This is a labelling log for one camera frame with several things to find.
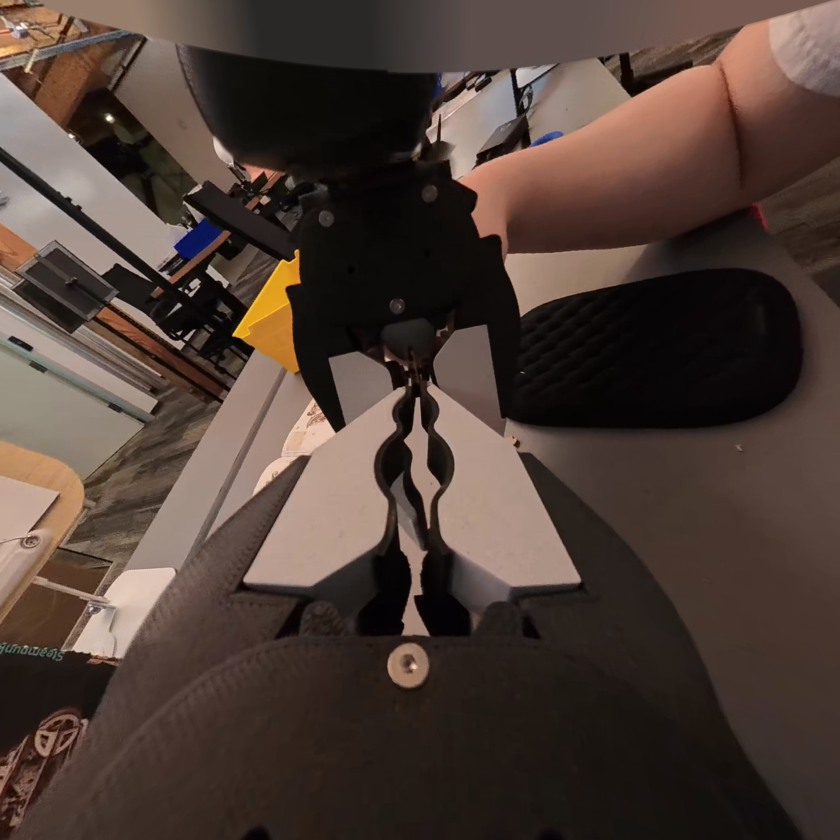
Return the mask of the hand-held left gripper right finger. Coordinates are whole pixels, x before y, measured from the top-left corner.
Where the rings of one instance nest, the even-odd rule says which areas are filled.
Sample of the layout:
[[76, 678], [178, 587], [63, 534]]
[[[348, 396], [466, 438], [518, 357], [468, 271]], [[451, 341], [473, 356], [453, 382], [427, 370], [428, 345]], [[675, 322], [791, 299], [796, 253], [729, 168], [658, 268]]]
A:
[[579, 590], [581, 574], [514, 445], [436, 385], [419, 403], [438, 483], [417, 596], [428, 633], [466, 636], [495, 603]]

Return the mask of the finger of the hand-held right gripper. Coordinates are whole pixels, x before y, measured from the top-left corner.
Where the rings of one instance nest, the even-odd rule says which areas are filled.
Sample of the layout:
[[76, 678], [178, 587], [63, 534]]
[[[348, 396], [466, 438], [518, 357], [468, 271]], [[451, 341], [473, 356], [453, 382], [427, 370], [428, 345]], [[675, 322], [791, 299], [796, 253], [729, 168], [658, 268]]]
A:
[[453, 331], [434, 358], [434, 375], [442, 438], [504, 437], [486, 325]]
[[339, 432], [387, 396], [403, 396], [403, 385], [395, 385], [391, 369], [360, 351], [335, 355], [329, 359], [332, 381], [339, 398], [338, 420], [330, 425]]

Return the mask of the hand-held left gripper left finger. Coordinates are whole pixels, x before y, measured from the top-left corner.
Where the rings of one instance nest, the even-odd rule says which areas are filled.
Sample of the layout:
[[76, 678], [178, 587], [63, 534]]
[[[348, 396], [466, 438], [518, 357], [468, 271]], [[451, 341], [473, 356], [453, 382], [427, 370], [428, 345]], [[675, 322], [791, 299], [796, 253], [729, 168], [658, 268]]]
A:
[[412, 573], [398, 533], [414, 394], [381, 399], [305, 459], [248, 571], [256, 592], [328, 602], [361, 635], [404, 633]]

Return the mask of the person's right forearm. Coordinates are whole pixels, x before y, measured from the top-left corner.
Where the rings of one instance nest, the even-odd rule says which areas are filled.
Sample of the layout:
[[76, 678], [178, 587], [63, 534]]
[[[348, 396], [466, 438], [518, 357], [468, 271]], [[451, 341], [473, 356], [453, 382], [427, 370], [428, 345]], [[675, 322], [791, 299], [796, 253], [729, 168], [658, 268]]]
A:
[[483, 164], [481, 236], [502, 254], [613, 249], [672, 238], [759, 203], [837, 158], [839, 98], [772, 56], [769, 21], [572, 134]]

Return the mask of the black model kit box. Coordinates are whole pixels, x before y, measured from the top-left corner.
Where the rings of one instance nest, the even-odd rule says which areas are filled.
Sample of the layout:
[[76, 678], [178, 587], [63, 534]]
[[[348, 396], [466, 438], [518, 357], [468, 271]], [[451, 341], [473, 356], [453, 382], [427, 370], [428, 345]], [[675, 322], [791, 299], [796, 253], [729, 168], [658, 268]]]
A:
[[1, 645], [1, 838], [13, 838], [83, 740], [117, 659]]

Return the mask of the instruction booklet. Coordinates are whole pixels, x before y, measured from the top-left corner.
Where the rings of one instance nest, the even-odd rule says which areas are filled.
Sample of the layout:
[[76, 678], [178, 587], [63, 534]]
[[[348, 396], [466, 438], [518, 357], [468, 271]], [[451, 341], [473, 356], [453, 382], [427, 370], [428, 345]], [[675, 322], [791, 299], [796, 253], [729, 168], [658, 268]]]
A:
[[312, 455], [317, 448], [329, 441], [334, 435], [335, 432], [320, 406], [314, 399], [311, 399], [307, 408], [289, 432], [280, 457], [270, 463], [257, 480], [253, 496], [256, 496], [269, 483], [280, 476], [296, 459]]

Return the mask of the yellow plastic bin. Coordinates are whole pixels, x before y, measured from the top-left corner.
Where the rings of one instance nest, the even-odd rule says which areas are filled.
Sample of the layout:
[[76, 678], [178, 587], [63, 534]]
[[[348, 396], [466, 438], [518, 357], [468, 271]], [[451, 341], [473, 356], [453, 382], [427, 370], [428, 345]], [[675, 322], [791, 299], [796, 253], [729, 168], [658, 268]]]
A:
[[233, 333], [293, 374], [299, 372], [299, 364], [287, 289], [300, 283], [299, 258], [296, 250], [291, 261], [278, 264]]

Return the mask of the black power adapter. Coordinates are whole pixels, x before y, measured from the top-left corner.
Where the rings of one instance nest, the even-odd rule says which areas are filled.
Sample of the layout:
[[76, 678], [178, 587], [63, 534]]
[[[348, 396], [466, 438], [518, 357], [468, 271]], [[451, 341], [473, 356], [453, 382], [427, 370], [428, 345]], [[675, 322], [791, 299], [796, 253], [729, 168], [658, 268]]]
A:
[[530, 146], [529, 119], [522, 114], [500, 125], [476, 153], [476, 166]]

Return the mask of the black quilted wrist rest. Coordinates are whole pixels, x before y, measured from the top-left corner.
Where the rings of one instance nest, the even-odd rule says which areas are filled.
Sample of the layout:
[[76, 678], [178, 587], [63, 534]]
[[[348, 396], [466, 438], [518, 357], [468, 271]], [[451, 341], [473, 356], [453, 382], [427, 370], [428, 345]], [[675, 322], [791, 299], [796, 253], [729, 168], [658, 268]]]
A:
[[582, 292], [521, 317], [508, 418], [541, 427], [736, 424], [793, 393], [802, 326], [792, 295], [719, 268]]

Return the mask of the blue storage bin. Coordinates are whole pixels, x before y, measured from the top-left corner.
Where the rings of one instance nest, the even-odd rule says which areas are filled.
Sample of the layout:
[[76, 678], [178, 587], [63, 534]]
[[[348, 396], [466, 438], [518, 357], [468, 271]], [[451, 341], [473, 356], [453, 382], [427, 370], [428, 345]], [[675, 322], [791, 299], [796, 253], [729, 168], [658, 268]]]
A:
[[177, 240], [174, 245], [175, 252], [184, 260], [194, 259], [205, 248], [213, 245], [223, 235], [223, 232], [205, 217]]

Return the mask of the wooden sign board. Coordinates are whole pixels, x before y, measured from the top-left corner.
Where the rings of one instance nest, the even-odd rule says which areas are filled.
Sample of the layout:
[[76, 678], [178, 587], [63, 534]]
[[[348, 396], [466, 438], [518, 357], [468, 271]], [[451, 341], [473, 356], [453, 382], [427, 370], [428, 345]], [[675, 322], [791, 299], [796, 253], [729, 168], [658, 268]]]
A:
[[85, 491], [80, 478], [71, 467], [56, 458], [4, 441], [1, 443], [1, 477], [3, 476], [59, 492], [54, 505], [37, 526], [38, 529], [48, 529], [52, 532], [46, 558], [5, 602], [1, 602], [1, 618], [4, 620], [32, 584], [37, 573], [78, 525], [84, 509]]

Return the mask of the printed instruction sheet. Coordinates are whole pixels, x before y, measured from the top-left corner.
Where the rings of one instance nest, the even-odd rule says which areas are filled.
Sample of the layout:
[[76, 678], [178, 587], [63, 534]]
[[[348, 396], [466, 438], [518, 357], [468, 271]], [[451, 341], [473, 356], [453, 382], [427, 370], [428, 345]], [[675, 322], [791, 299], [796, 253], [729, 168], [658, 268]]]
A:
[[52, 538], [37, 528], [59, 492], [1, 477], [1, 601], [5, 602], [46, 559]]

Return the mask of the grey clamped panel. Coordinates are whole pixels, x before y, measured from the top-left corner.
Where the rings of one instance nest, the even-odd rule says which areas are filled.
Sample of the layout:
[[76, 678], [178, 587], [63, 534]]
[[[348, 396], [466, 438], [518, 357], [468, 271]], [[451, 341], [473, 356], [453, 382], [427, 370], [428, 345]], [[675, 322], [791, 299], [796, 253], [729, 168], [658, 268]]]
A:
[[66, 333], [95, 319], [118, 290], [57, 241], [16, 270], [13, 293]]

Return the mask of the black pole stand with disc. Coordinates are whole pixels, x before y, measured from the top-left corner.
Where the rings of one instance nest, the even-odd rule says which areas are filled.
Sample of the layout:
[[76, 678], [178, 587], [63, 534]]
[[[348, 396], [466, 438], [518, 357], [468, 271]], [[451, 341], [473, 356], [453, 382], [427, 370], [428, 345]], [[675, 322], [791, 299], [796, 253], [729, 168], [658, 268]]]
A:
[[203, 310], [192, 298], [173, 285], [168, 279], [165, 279], [158, 270], [150, 266], [124, 243], [110, 234], [106, 228], [93, 220], [83, 211], [81, 206], [74, 204], [70, 197], [59, 193], [41, 176], [28, 168], [26, 164], [7, 152], [5, 148], [1, 148], [1, 163], [10, 172], [14, 173], [16, 177], [44, 197], [51, 205], [57, 207], [64, 215], [67, 215], [95, 239], [109, 248], [115, 255], [126, 261], [132, 268], [138, 270], [143, 277], [148, 279], [155, 288], [162, 291], [166, 297], [180, 303], [185, 309], [197, 316], [203, 315]]

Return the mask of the white shirt sleeve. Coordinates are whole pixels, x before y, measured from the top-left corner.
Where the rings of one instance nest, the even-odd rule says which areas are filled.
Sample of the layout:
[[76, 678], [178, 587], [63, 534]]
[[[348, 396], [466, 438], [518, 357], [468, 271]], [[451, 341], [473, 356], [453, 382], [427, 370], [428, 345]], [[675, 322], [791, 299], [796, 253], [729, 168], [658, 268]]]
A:
[[770, 49], [786, 78], [814, 93], [839, 98], [839, 2], [774, 17]]

